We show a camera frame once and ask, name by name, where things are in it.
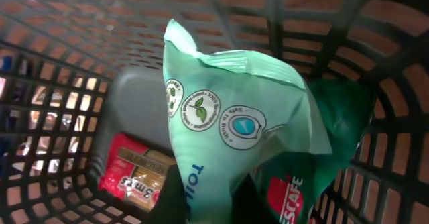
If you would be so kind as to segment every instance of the leaf icon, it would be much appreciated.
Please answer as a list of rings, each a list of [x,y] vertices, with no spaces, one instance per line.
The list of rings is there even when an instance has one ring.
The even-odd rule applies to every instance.
[[[199,107],[199,106],[201,106],[203,101],[204,101],[204,99],[201,97],[199,100],[197,100],[197,101],[195,102],[195,107]]]
[[[174,88],[170,88],[170,95],[172,97],[176,96],[176,90]]]
[[[196,115],[204,122],[207,118],[207,111],[204,107],[199,107],[196,109]]]

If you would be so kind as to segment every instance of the red label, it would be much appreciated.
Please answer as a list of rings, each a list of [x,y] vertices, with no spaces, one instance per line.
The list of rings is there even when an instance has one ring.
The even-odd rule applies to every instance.
[[[298,219],[304,197],[299,189],[302,180],[295,176],[287,180],[278,177],[272,177],[267,192],[267,201],[272,209],[280,216],[281,224],[295,224]]]
[[[160,196],[160,191],[156,190],[153,194],[152,194],[152,201],[154,203],[156,203],[156,201],[158,200],[158,197]]]
[[[128,138],[122,133],[117,134],[113,138],[109,150],[109,158],[107,159],[106,174],[101,177],[99,188],[105,189],[121,199],[125,197],[125,189],[120,188],[123,185],[121,181],[124,176],[131,176],[135,167],[134,164],[117,156],[119,149],[122,147],[133,150],[138,154],[144,154],[149,149],[147,146]]]

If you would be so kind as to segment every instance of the red package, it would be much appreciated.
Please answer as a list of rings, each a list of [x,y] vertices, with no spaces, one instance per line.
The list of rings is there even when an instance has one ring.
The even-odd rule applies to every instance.
[[[154,207],[168,167],[176,161],[120,133],[113,138],[99,189],[144,209]]]

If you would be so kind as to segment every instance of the shopping basket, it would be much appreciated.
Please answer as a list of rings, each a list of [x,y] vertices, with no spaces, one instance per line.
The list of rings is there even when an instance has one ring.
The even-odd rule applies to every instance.
[[[429,0],[0,0],[0,223],[145,223],[97,178],[117,132],[171,154],[171,18],[202,52],[257,50],[307,80],[372,86],[371,125],[313,215],[428,222]]]

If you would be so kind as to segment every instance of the crinkled plastic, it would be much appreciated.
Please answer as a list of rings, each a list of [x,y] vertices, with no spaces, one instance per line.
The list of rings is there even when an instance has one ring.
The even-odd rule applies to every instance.
[[[332,154],[283,152],[254,173],[254,182],[273,215],[284,223],[307,223],[312,205],[346,168],[369,123],[375,94],[352,81],[308,84],[326,127]]]
[[[203,54],[174,20],[164,40],[170,140],[191,223],[229,223],[234,190],[277,154],[332,154],[317,104],[291,66],[253,51]]]

